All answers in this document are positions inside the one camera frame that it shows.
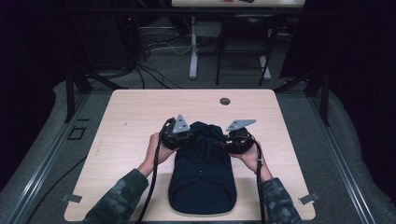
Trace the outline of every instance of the table surface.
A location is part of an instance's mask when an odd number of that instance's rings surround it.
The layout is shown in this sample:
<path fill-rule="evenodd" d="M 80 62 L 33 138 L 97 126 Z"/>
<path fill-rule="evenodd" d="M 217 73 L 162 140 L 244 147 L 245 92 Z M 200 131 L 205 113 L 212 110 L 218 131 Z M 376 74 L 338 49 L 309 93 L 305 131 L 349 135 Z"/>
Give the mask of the table surface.
<path fill-rule="evenodd" d="M 221 98 L 230 99 L 222 105 Z M 276 96 L 271 90 L 119 90 L 114 91 L 76 184 L 79 203 L 69 202 L 64 217 L 80 221 L 116 182 L 144 159 L 149 136 L 167 119 L 181 114 L 192 124 L 215 124 L 226 133 L 235 119 L 255 119 L 247 129 L 262 144 L 267 164 L 283 182 L 302 219 L 314 218 L 311 203 L 299 204 L 308 194 Z M 174 168 L 174 153 L 158 169 L 157 182 L 145 221 L 260 220 L 259 198 L 253 172 L 232 158 L 237 201 L 232 211 L 212 216 L 182 214 L 173 210 L 167 190 Z M 143 194 L 131 220 L 137 220 L 146 201 Z"/>
<path fill-rule="evenodd" d="M 173 7 L 303 7 L 305 0 L 255 0 L 252 3 L 233 0 L 172 0 Z"/>

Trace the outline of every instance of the small round object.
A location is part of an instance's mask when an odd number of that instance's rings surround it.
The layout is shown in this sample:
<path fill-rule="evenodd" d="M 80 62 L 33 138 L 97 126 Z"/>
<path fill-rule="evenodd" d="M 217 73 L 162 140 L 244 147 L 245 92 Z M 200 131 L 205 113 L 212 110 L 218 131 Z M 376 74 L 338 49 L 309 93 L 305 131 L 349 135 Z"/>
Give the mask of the small round object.
<path fill-rule="evenodd" d="M 228 99 L 228 98 L 221 98 L 221 99 L 220 99 L 220 103 L 221 103 L 222 105 L 229 105 L 229 104 L 231 103 L 231 100 Z"/>

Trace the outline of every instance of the wrist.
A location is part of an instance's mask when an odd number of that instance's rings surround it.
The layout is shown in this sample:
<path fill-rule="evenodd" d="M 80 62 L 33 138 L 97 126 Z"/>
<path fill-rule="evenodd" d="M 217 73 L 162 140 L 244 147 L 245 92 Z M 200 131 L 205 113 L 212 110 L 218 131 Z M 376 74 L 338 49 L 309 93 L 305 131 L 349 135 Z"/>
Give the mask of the wrist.
<path fill-rule="evenodd" d="M 137 167 L 137 170 L 145 177 L 148 177 L 154 170 L 154 164 L 152 162 L 143 161 L 139 167 Z"/>
<path fill-rule="evenodd" d="M 268 167 L 265 164 L 262 166 L 260 178 L 261 178 L 262 182 L 265 182 L 265 181 L 273 178 L 270 170 L 268 169 Z"/>

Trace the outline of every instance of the camouflage jacket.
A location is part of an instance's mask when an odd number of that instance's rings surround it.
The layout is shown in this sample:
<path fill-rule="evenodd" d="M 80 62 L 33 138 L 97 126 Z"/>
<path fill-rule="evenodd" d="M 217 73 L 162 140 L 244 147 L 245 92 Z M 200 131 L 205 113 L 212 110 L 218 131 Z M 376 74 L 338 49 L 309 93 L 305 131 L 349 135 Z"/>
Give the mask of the camouflage jacket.
<path fill-rule="evenodd" d="M 82 223 L 127 223 L 149 185 L 137 169 L 120 179 L 88 212 Z M 278 178 L 262 183 L 268 223 L 301 223 L 288 192 Z"/>

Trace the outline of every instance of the forearm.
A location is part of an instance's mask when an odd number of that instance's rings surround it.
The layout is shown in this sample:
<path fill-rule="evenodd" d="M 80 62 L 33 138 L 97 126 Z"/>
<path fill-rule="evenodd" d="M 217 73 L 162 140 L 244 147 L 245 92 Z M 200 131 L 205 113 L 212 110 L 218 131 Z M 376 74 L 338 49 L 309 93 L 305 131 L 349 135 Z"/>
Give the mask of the forearm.
<path fill-rule="evenodd" d="M 273 176 L 272 176 L 272 174 L 271 174 L 271 172 L 270 172 L 270 170 L 268 169 L 268 167 L 267 167 L 266 164 L 264 164 L 264 165 L 262 166 L 261 173 L 260 173 L 260 177 L 261 177 L 261 179 L 262 179 L 262 182 L 265 182 L 265 181 L 270 180 L 270 179 L 273 178 Z"/>
<path fill-rule="evenodd" d="M 82 223 L 127 222 L 148 185 L 145 175 L 133 169 L 99 200 Z"/>
<path fill-rule="evenodd" d="M 271 178 L 262 183 L 262 196 L 270 223 L 302 223 L 279 178 Z"/>
<path fill-rule="evenodd" d="M 148 177 L 154 170 L 154 162 L 143 161 L 139 167 L 137 167 L 137 170 L 140 171 L 143 176 Z"/>

